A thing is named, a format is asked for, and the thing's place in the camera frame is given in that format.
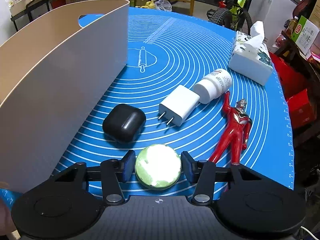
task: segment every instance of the black earbud case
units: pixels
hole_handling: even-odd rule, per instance
[[[115,106],[102,123],[103,131],[120,143],[134,141],[146,123],[144,112],[134,106]]]

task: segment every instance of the white cable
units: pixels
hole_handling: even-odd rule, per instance
[[[316,238],[313,233],[311,233],[308,229],[306,229],[305,227],[301,227],[303,230],[307,231],[315,240],[319,240],[318,238]]]

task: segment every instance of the red logo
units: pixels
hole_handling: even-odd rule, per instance
[[[301,31],[301,28],[302,28],[301,24],[298,24],[296,27],[295,33],[298,34]]]

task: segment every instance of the bicycle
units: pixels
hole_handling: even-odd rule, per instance
[[[244,8],[247,0],[224,0],[219,2],[218,10],[210,9],[207,12],[209,22],[224,26],[234,31],[242,31],[244,21],[247,22],[248,35],[252,27],[252,20]]]

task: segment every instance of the black circular motor cover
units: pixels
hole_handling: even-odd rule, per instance
[[[100,201],[65,182],[51,183],[23,194],[12,207],[18,231],[40,239],[68,238],[89,228],[100,214]]]
[[[246,237],[285,237],[297,232],[305,218],[303,199],[270,179],[237,183],[216,204],[220,221]]]

